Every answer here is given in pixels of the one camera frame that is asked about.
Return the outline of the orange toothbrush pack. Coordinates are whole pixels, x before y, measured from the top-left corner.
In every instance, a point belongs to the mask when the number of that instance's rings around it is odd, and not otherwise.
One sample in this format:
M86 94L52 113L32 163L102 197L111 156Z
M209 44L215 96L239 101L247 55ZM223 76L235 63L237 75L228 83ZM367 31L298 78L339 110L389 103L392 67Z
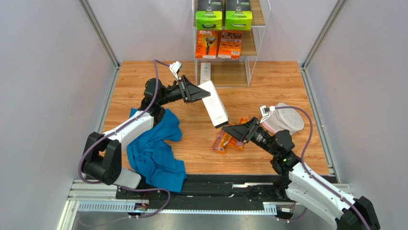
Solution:
M226 146L230 142L230 140L231 140L231 136L225 131L221 130L218 133L215 139L215 142L213 143L213 146L211 147L211 151L214 151L220 154L225 154L227 152Z

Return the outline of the white tall box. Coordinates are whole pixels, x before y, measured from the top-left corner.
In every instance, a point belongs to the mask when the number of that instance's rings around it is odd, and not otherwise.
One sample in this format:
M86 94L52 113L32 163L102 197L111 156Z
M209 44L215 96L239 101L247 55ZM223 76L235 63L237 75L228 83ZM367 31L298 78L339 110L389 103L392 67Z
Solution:
M224 125L228 125L229 115L213 82L209 80L200 84L198 87L210 93L210 95L204 97L202 101L213 126L215 128L219 128Z
M200 84L203 84L211 80L211 63L201 62L200 63Z

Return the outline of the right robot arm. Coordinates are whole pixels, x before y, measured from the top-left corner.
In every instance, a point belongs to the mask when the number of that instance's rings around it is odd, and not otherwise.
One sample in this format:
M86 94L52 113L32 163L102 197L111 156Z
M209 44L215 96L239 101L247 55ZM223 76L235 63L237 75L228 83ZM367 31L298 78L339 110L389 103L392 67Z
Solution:
M222 127L231 137L246 144L253 142L273 156L272 168L281 175L274 182L278 199L290 199L326 221L333 230L379 230L372 202L342 191L316 174L294 152L288 130L270 135L257 118L240 125Z

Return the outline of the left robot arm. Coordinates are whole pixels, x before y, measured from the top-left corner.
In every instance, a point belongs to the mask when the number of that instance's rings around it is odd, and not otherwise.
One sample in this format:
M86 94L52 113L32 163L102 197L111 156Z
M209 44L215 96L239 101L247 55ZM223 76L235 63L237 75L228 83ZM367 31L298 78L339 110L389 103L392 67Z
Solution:
M89 134L78 166L80 179L89 184L136 189L142 177L122 166L122 151L161 122L166 113L163 105L177 100L193 103L210 95L209 91L194 85L185 75L167 87L158 78L149 79L141 106L129 119L105 133Z

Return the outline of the black green razor box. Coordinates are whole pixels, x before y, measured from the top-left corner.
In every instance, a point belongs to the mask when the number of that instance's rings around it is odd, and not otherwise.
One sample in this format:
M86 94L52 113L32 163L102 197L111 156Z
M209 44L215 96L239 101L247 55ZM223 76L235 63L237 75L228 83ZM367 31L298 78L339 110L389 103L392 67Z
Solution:
M252 10L249 0L226 0L226 30L248 31L252 25Z
M194 6L197 30L222 29L223 2L221 0L196 0Z

